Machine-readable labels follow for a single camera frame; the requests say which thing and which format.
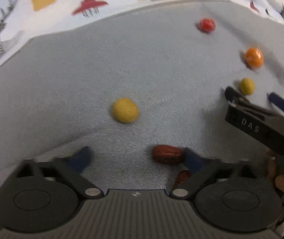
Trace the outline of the yellow-green fruit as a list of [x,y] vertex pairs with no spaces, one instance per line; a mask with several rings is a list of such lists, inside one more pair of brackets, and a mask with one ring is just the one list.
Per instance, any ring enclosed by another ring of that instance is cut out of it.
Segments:
[[243,78],[239,83],[239,88],[242,94],[249,96],[252,95],[256,89],[254,81],[250,78]]
[[139,108],[130,98],[120,98],[113,103],[112,116],[120,123],[129,124],[139,118]]

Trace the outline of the dark red jujube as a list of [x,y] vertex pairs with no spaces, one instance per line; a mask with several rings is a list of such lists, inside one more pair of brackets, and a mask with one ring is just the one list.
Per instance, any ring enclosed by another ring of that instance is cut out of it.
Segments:
[[189,170],[182,170],[181,172],[179,172],[173,184],[172,190],[175,190],[179,185],[184,183],[192,176],[193,174]]
[[152,149],[152,158],[160,164],[176,165],[185,160],[185,153],[178,147],[157,145]]

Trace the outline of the orange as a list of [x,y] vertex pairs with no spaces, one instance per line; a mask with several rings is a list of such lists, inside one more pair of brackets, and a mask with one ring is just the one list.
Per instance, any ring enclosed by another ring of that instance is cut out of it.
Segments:
[[245,62],[252,70],[258,70],[264,64],[264,55],[259,48],[249,48],[245,53]]

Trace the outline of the small red tomato far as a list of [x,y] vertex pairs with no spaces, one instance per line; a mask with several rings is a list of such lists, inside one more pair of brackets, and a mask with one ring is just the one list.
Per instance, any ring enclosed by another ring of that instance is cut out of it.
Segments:
[[203,18],[199,22],[198,28],[204,33],[212,33],[216,29],[216,23],[212,18]]

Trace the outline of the grey printed sofa cover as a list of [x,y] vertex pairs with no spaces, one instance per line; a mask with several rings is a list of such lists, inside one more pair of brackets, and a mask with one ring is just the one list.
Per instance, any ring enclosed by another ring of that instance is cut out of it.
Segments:
[[[35,11],[18,0],[6,19],[0,39],[14,42],[0,58],[0,185],[24,159],[84,146],[93,162],[83,175],[103,190],[167,189],[178,169],[152,161],[159,144],[263,162],[265,147],[225,121],[223,93],[249,77],[253,103],[284,97],[284,24],[227,0],[104,0],[89,17],[72,14],[80,1]],[[199,30],[203,18],[212,33]],[[258,70],[245,62],[249,48],[264,55]],[[120,98],[138,106],[135,122],[113,118]]]

